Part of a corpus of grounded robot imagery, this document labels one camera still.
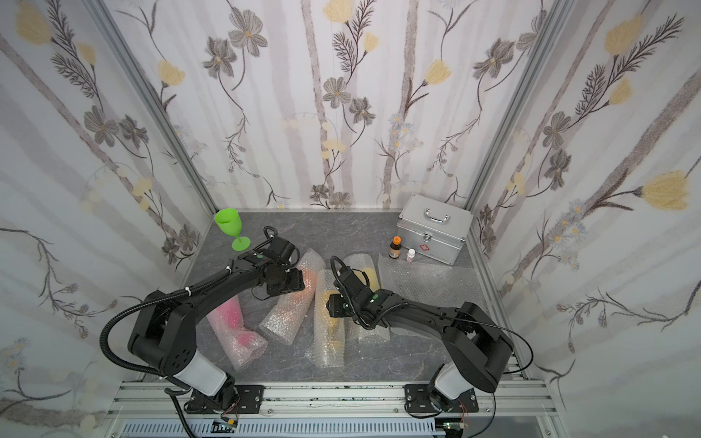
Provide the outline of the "yellow glass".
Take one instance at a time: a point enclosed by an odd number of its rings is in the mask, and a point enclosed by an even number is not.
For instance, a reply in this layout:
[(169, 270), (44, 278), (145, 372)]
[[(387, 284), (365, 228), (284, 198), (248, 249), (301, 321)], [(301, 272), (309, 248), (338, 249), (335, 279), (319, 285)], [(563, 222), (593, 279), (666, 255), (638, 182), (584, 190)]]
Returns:
[[(369, 283), (372, 291), (376, 291), (380, 287), (374, 261), (369, 254), (349, 255), (343, 262), (354, 269), (354, 273), (363, 283)], [(372, 331), (364, 330), (351, 319), (347, 319), (345, 323), (345, 334), (346, 341), (358, 341), (361, 346), (379, 345), (390, 341), (391, 338), (388, 328), (378, 326)]]

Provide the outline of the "green plastic wine glass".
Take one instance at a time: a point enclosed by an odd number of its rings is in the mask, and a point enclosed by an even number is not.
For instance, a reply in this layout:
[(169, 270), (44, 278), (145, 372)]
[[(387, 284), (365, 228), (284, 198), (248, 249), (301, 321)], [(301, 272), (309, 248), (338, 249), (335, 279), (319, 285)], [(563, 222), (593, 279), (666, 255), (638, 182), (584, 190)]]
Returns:
[(243, 223), (239, 211), (234, 208), (222, 209), (215, 214), (215, 223), (224, 234), (233, 238), (233, 250), (243, 252), (250, 247), (250, 239), (241, 235)]

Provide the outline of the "clear bubble wrap sheet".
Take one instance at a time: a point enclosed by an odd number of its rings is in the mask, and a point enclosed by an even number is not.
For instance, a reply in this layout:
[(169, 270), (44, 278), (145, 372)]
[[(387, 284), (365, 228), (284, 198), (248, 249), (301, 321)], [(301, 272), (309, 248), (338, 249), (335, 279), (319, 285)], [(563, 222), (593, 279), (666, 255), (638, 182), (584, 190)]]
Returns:
[(407, 262), (382, 255), (377, 266), (381, 286), (405, 299), (447, 308), (460, 308), (471, 302), (489, 314), (474, 268)]

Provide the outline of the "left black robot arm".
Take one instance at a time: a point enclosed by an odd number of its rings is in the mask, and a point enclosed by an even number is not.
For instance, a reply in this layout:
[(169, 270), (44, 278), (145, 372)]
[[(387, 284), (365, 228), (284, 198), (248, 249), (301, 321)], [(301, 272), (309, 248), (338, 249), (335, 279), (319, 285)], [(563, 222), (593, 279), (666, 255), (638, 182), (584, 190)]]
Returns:
[[(271, 297), (277, 297), (305, 288), (303, 274), (297, 267), (299, 248), (272, 226), (265, 226), (263, 233), (263, 243), (231, 259), (210, 277), (171, 293), (156, 290), (142, 303), (110, 319), (99, 338), (104, 357), (125, 370), (169, 381), (171, 387), (165, 392), (173, 402), (191, 393), (208, 411), (233, 411), (241, 400), (235, 378), (198, 350), (197, 325), (248, 289), (263, 286)], [(122, 359), (109, 341), (116, 325), (131, 315), (137, 321), (128, 350), (138, 358), (137, 362)]]

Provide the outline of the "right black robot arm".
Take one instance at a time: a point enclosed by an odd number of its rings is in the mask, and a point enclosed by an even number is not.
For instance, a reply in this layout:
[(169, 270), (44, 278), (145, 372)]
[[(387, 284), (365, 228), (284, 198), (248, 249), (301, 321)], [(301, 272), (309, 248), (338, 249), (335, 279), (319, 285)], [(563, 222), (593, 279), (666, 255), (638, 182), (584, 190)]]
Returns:
[(459, 308), (430, 306), (388, 289), (371, 288), (367, 275), (358, 277), (339, 257), (330, 259), (330, 267), (337, 289), (326, 304), (332, 318), (351, 319), (366, 331), (408, 330), (437, 339), (445, 347), (450, 361), (425, 388), (405, 390), (405, 412), (414, 418), (435, 418), (456, 409), (465, 412), (461, 397), (476, 389), (494, 395), (515, 352), (512, 339), (526, 340), (496, 324), (475, 303)]

